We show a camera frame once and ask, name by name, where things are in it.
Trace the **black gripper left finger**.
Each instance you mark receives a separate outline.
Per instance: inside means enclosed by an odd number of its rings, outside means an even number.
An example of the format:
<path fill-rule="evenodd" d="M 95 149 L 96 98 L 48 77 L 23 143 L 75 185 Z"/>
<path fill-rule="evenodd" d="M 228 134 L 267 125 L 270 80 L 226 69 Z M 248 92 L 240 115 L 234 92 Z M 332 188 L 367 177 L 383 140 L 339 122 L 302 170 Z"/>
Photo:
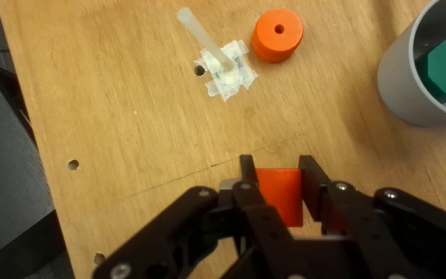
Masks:
<path fill-rule="evenodd" d="M 228 190 L 185 191 L 107 256 L 92 279 L 188 279 L 222 239 L 233 239 L 237 250 L 226 279 L 287 279 L 301 273 L 293 238 L 265 202 L 251 156 L 240 159 L 240 170 L 242 179 Z"/>

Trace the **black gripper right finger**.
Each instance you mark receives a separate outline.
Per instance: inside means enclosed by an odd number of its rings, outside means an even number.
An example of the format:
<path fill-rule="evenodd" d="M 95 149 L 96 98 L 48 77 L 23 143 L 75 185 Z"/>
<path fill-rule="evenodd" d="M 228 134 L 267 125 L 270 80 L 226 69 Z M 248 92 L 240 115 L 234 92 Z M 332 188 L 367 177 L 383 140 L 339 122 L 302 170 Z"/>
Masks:
<path fill-rule="evenodd" d="M 373 196 L 332 180 L 311 156 L 299 157 L 302 202 L 324 236 L 339 236 L 369 279 L 446 279 L 446 211 L 403 190 Z"/>

